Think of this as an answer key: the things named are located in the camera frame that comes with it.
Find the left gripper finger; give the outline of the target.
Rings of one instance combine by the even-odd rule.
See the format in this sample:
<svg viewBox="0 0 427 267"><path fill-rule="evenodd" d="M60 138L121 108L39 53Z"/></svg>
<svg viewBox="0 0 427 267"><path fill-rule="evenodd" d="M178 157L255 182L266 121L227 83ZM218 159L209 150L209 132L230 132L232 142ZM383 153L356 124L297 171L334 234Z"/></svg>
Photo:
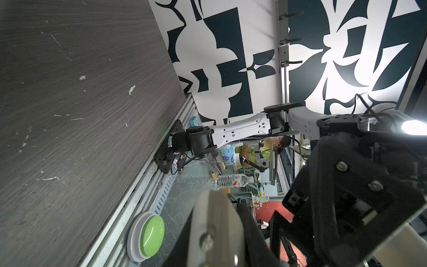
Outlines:
<svg viewBox="0 0 427 267"><path fill-rule="evenodd" d="M267 246L246 201L238 200L236 210L243 225L248 267L279 267L279 260Z"/></svg>

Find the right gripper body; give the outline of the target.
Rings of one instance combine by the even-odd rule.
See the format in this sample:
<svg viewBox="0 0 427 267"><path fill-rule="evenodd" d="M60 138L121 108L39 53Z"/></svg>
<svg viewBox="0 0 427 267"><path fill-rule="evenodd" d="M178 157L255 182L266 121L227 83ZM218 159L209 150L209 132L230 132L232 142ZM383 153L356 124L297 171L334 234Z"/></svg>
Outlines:
<svg viewBox="0 0 427 267"><path fill-rule="evenodd" d="M336 133L318 141L282 201L293 220L279 212L270 220L275 256L284 247L296 263L296 246L310 267L356 267L427 207L413 178L366 156L378 140Z"/></svg>

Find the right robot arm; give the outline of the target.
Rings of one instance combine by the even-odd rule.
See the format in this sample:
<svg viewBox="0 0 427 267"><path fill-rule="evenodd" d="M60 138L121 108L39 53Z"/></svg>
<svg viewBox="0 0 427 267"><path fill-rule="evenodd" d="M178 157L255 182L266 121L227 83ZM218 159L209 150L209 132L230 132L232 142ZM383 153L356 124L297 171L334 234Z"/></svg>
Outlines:
<svg viewBox="0 0 427 267"><path fill-rule="evenodd" d="M369 130L373 117L379 130ZM206 156L232 142L295 130L311 141L307 164L282 204L294 215L271 218L266 245L238 205L245 261L277 264L288 239L311 267L356 267L372 257L427 207L427 138L392 131L380 115L322 115L303 103L266 107L251 118L218 127L172 133L168 152Z"/></svg>

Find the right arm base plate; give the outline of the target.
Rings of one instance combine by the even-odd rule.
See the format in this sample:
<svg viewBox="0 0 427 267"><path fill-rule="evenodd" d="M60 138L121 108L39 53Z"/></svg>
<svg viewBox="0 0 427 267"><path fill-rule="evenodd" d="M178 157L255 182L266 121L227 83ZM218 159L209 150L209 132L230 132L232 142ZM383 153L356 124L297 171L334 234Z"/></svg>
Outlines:
<svg viewBox="0 0 427 267"><path fill-rule="evenodd" d="M163 174L169 173L176 154L187 151L186 131L181 120L176 120L154 155L154 162Z"/></svg>

